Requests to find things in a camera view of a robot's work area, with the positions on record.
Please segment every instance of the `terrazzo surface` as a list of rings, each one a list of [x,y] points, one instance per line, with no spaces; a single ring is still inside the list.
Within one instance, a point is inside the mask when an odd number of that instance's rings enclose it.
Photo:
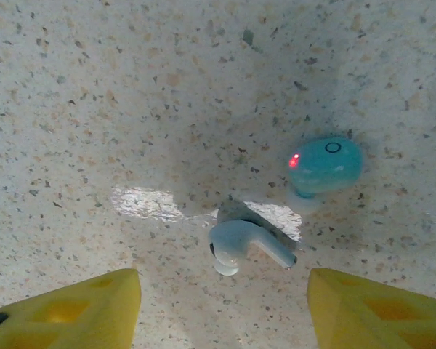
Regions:
[[[297,265],[217,274],[220,202],[324,135],[365,170]],[[134,348],[316,348],[318,266],[436,297],[436,0],[0,1],[0,306],[133,267]]]

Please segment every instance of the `earbud tip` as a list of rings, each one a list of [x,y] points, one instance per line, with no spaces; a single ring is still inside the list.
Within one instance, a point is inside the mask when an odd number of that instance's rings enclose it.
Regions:
[[[239,268],[228,267],[228,266],[220,263],[219,260],[217,260],[216,258],[215,258],[213,266],[218,273],[220,273],[221,275],[224,275],[224,276],[232,276],[239,271]]]
[[[323,197],[321,194],[315,195],[312,198],[302,198],[297,195],[295,190],[288,190],[286,195],[286,203],[294,213],[304,215],[312,214],[323,204]]]

